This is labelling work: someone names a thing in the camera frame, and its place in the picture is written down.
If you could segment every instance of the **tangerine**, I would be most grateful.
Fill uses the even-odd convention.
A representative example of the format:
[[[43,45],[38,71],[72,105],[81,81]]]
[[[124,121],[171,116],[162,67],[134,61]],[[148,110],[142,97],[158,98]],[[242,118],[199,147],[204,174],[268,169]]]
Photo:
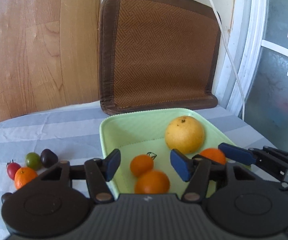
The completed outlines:
[[[134,192],[135,194],[163,194],[170,189],[170,180],[168,176],[157,170],[148,171],[137,180]]]
[[[202,124],[191,116],[180,116],[170,122],[165,131],[165,142],[172,149],[183,154],[193,153],[204,142]]]
[[[200,155],[223,165],[226,163],[225,154],[216,148],[205,149],[200,152]]]
[[[154,161],[146,154],[137,155],[130,163],[130,170],[135,177],[139,177],[147,171],[152,170]]]
[[[15,174],[14,184],[16,189],[20,189],[28,182],[37,177],[36,171],[29,167],[19,168]]]

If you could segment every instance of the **light green plastic basket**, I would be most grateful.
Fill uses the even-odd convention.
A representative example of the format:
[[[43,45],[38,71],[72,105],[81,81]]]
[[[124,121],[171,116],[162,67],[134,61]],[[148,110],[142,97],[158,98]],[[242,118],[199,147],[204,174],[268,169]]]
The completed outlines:
[[[171,183],[170,193],[177,193],[180,197],[187,183],[177,175],[170,163],[170,149],[164,140],[164,133],[168,124],[176,117],[188,115],[199,120],[205,130],[205,141],[195,153],[188,154],[191,158],[206,148],[217,148],[220,143],[233,142],[227,138],[209,121],[194,111],[184,108],[160,109],[113,115],[105,119],[100,125],[100,139],[104,157],[118,148],[121,151],[121,165],[114,179],[110,182],[115,198],[119,193],[134,193],[136,178],[130,171],[131,160],[139,155],[153,152],[154,169],[165,172]],[[215,190],[215,183],[210,182],[208,195]]]

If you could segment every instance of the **cherry tomato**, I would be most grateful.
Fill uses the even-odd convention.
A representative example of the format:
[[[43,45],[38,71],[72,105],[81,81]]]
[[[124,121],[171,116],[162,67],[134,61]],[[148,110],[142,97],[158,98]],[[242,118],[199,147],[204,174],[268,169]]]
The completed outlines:
[[[7,174],[12,180],[15,179],[15,174],[19,170],[20,167],[21,166],[18,163],[14,163],[14,161],[11,163],[7,163],[7,166],[6,166]]]

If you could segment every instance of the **power cord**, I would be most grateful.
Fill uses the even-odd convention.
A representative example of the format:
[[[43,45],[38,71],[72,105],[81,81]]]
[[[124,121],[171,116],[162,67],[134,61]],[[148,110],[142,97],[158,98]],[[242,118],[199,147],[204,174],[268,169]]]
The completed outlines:
[[[212,9],[214,11],[214,14],[215,14],[215,17],[217,19],[217,23],[219,24],[219,27],[220,27],[220,31],[221,31],[221,34],[222,34],[222,39],[223,39],[223,43],[224,43],[224,47],[225,47],[225,50],[226,50],[226,53],[229,57],[229,60],[231,62],[231,68],[234,72],[234,75],[236,77],[236,82],[238,84],[238,87],[239,87],[239,90],[240,90],[240,93],[241,93],[241,98],[242,98],[242,120],[244,121],[244,113],[245,113],[245,99],[244,99],[244,95],[243,95],[243,90],[242,90],[242,86],[241,86],[241,82],[240,82],[240,79],[238,77],[238,73],[236,71],[236,67],[235,67],[235,64],[234,64],[234,61],[233,61],[233,58],[231,56],[231,53],[229,52],[229,48],[227,46],[227,41],[226,41],[226,38],[225,38],[225,35],[224,35],[224,30],[223,30],[223,27],[222,27],[222,23],[221,23],[221,20],[220,20],[220,17],[217,13],[217,10],[215,8],[215,5],[213,3],[212,0],[209,0],[210,1],[210,4],[212,6]]]

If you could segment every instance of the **green fruit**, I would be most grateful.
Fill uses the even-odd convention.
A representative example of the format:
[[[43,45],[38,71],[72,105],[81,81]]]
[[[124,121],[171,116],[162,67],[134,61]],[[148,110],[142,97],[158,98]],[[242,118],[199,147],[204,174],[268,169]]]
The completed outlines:
[[[40,156],[37,153],[28,153],[25,156],[26,166],[37,171],[42,167]]]

